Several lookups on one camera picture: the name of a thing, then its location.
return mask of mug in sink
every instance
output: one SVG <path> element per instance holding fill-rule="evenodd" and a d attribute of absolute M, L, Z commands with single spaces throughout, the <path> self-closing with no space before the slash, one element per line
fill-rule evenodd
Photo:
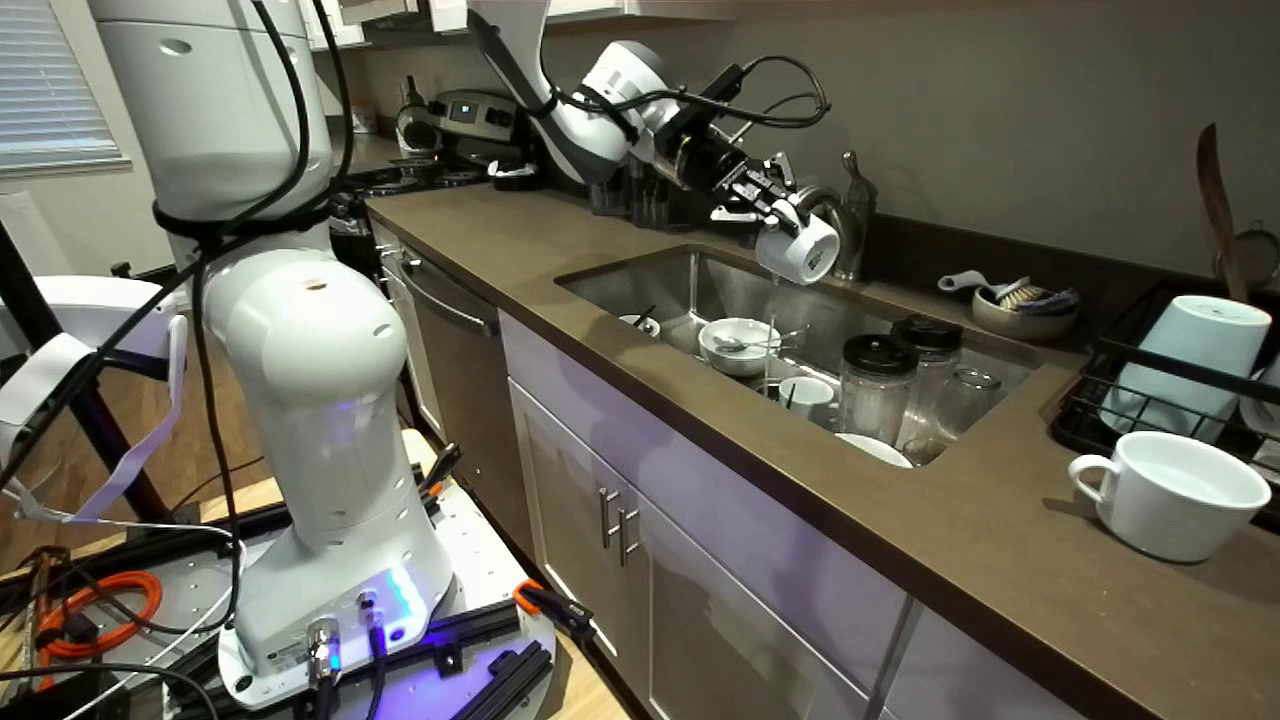
<path fill-rule="evenodd" d="M 1274 500 L 1257 469 L 1172 431 L 1129 431 L 1114 455 L 1076 455 L 1068 474 L 1114 535 L 1181 563 L 1219 553 Z"/>
<path fill-rule="evenodd" d="M 1152 357 L 1172 357 L 1183 365 L 1217 368 L 1226 377 L 1249 377 L 1257 353 L 1263 348 L 1274 316 L 1263 309 L 1226 298 L 1226 297 L 1175 297 L 1147 335 L 1139 339 Z M 1147 365 L 1123 365 L 1115 388 L 1106 397 L 1100 421 L 1114 431 L 1165 427 L 1181 436 L 1217 439 L 1231 392 L 1217 383 L 1196 383 Z"/>

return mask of window blind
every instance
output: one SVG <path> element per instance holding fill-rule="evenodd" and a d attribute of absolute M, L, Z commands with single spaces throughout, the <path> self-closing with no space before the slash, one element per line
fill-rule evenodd
<path fill-rule="evenodd" d="M 122 160 L 49 0 L 0 0 L 0 170 Z"/>

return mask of stainless steel sink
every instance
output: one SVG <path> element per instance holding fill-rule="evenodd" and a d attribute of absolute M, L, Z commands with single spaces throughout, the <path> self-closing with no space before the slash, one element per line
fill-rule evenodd
<path fill-rule="evenodd" d="M 760 397 L 775 399 L 786 377 L 808 373 L 842 379 L 842 348 L 859 331 L 890 331 L 909 313 L 890 304 L 870 304 L 846 286 L 791 286 L 760 267 L 710 252 L 658 252 L 624 263 L 605 263 L 591 272 L 559 277 L 559 284 L 590 304 L 605 309 L 619 325 L 650 331 L 687 357 L 702 357 L 702 328 L 720 316 L 756 316 L 770 321 L 781 335 L 781 365 L 754 383 Z M 991 408 L 1028 377 L 1028 361 L 963 344 L 961 365 L 998 383 Z M 838 413 L 818 413 L 818 423 L 838 427 Z M 912 431 L 923 421 L 909 416 L 900 448 L 912 455 Z"/>

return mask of white bowl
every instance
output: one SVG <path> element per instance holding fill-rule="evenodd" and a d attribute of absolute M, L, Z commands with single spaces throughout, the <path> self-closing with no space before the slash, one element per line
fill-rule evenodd
<path fill-rule="evenodd" d="M 775 399 L 781 399 L 790 413 L 808 416 L 812 408 L 838 399 L 838 383 L 824 379 L 824 377 L 790 377 L 790 379 L 775 383 Z"/>
<path fill-rule="evenodd" d="M 728 377 L 760 377 L 781 331 L 754 316 L 724 316 L 695 331 L 695 348 Z"/>

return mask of white cup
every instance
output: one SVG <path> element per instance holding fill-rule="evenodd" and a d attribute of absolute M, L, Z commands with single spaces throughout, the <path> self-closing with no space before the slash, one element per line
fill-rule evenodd
<path fill-rule="evenodd" d="M 764 229 L 756 234 L 756 263 L 790 284 L 818 284 L 833 272 L 842 254 L 842 234 L 824 221 L 808 221 L 799 234 L 786 229 Z"/>
<path fill-rule="evenodd" d="M 1257 469 L 1172 431 L 1129 431 L 1114 455 L 1076 455 L 1068 474 L 1114 535 L 1181 563 L 1210 561 L 1274 500 Z"/>
<path fill-rule="evenodd" d="M 1139 339 L 1145 353 L 1183 365 L 1249 377 L 1263 348 L 1274 316 L 1226 297 L 1175 297 Z M 1106 397 L 1100 421 L 1115 431 L 1167 427 L 1217 439 L 1231 413 L 1231 392 L 1196 383 L 1147 365 L 1123 365 Z"/>
<path fill-rule="evenodd" d="M 838 399 L 838 383 L 822 377 L 790 377 L 775 383 L 775 397 L 790 413 L 812 416 L 818 408 Z"/>

